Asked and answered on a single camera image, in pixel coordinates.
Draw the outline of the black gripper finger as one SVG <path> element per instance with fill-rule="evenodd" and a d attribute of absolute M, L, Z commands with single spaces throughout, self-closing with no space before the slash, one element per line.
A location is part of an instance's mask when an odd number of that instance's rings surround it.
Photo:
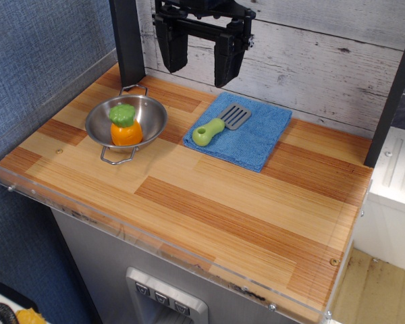
<path fill-rule="evenodd" d="M 215 86 L 221 88 L 238 76 L 244 57 L 243 23 L 230 22 L 215 41 Z"/>
<path fill-rule="evenodd" d="M 188 63 L 188 35 L 176 24 L 155 16 L 155 29 L 163 63 L 170 73 L 175 73 Z"/>

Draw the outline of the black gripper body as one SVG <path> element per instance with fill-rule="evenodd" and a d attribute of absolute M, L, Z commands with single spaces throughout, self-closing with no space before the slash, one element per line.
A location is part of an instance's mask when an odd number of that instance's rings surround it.
<path fill-rule="evenodd" d="M 256 13 L 235 1 L 155 1 L 153 24 L 161 49 L 174 42 L 188 47 L 188 35 L 216 41 L 222 35 L 238 41 L 238 49 L 253 46 L 252 20 Z"/>

